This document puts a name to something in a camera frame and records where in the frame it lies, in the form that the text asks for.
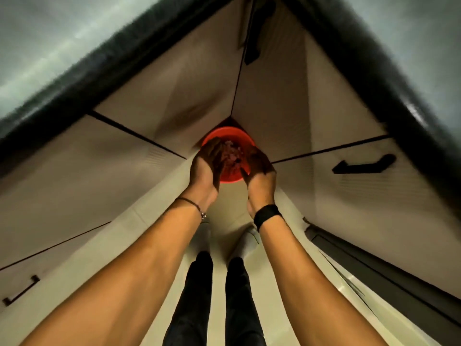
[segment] kitchen counter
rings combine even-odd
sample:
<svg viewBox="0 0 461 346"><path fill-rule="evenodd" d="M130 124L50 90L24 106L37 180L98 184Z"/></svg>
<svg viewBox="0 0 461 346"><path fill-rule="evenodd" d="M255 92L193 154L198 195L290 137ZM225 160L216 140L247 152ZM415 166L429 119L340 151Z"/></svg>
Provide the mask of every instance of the kitchen counter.
<svg viewBox="0 0 461 346"><path fill-rule="evenodd" d="M3 0L0 176L231 0ZM284 0L461 218L461 0Z"/></svg>

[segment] forearm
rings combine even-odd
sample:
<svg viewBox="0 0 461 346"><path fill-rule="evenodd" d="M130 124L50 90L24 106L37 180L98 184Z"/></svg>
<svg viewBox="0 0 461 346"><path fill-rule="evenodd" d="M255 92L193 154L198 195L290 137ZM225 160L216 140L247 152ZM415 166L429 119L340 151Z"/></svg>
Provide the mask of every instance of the forearm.
<svg viewBox="0 0 461 346"><path fill-rule="evenodd" d="M205 195L193 189L183 195L206 210ZM127 250L43 320L23 345L140 344L200 221L193 205L176 200Z"/></svg>
<svg viewBox="0 0 461 346"><path fill-rule="evenodd" d="M280 216L267 220L260 232L287 316L302 346L386 345L326 279Z"/></svg>

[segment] black pants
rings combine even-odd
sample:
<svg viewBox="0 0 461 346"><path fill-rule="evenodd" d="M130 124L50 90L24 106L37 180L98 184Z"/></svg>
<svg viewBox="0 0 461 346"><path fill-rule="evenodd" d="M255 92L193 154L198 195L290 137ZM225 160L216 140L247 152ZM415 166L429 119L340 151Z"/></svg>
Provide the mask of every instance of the black pants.
<svg viewBox="0 0 461 346"><path fill-rule="evenodd" d="M213 261L202 251L191 263L163 346L205 346ZM243 260L231 260L226 277L226 346L266 346Z"/></svg>

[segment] orange bowl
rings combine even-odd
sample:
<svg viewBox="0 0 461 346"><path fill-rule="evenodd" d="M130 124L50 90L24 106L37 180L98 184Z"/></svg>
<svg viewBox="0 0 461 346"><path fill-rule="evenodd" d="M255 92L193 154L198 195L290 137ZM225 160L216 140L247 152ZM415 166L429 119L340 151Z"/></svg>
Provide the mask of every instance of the orange bowl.
<svg viewBox="0 0 461 346"><path fill-rule="evenodd" d="M243 157L240 165L247 173L249 173L250 166L247 163L246 151L250 146L256 145L251 137L248 136L245 131L238 129L237 127L224 126L211 131L203 140L202 146L205 145L205 143L207 143L210 139L215 137L221 138L223 142L232 141L234 144L241 147ZM242 178L243 177L240 173L240 170L236 170L233 173L222 173L220 181L221 183L234 183L240 181Z"/></svg>

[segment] black handle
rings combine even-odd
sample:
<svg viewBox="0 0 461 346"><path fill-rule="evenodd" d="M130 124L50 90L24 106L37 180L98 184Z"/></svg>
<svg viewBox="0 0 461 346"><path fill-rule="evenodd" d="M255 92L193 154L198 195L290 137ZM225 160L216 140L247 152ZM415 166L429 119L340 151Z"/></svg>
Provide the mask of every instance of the black handle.
<svg viewBox="0 0 461 346"><path fill-rule="evenodd" d="M333 168L333 173L381 173L391 166L397 158L394 154L386 154L377 162L372 164L349 165L343 160Z"/></svg>
<svg viewBox="0 0 461 346"><path fill-rule="evenodd" d="M23 296L26 291L28 291L32 286L36 285L39 281L40 281L40 278L37 277L37 275L33 275L31 277L32 279L32 284L29 285L26 289L24 289L23 291L21 291L16 297L14 297L12 300L10 300L9 298L5 297L3 299L3 303L5 304L5 306L9 306L11 305L13 302L15 302L17 299L19 299L21 296Z"/></svg>
<svg viewBox="0 0 461 346"><path fill-rule="evenodd" d="M251 27L248 34L248 41L247 41L247 50L245 52L245 59L244 62L246 65L249 65L256 61L259 56L260 52L257 49L258 46L258 39L259 35L262 30L262 26L267 18L272 16L275 12L275 1L269 0L267 1L264 6L257 9L253 14L253 19L251 21Z"/></svg>

